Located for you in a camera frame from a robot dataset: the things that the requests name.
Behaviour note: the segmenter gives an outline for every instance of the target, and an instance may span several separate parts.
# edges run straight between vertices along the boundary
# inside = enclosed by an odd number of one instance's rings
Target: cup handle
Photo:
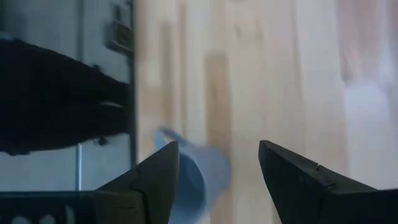
[[[187,141],[185,138],[183,138],[181,135],[177,134],[175,131],[169,129],[169,128],[159,128],[158,130],[155,131],[154,135],[154,142],[155,142],[155,147],[156,150],[162,149],[164,146],[167,145],[166,140],[163,138],[163,136],[167,136],[174,141],[178,142],[178,145],[181,146],[192,146],[193,144]]]

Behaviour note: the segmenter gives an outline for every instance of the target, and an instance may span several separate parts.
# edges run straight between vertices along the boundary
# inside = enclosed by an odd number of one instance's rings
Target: wooden floor
[[[222,148],[233,184],[212,224],[278,222],[261,139],[398,187],[396,12],[395,0],[137,0],[140,159],[158,126]]]

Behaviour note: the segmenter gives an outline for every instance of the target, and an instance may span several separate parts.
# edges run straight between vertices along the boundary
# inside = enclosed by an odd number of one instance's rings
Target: blue cup
[[[180,171],[170,224],[194,224],[214,205],[231,184],[231,166],[217,148],[196,146],[175,131],[160,128],[155,132],[157,150],[166,144],[164,137],[178,142]]]

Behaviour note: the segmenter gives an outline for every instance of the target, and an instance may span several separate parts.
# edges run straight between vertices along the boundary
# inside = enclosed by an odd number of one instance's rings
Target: light wood surface
[[[268,139],[398,187],[394,0],[137,0],[138,145],[168,126],[218,146],[232,187],[204,223],[277,223]]]

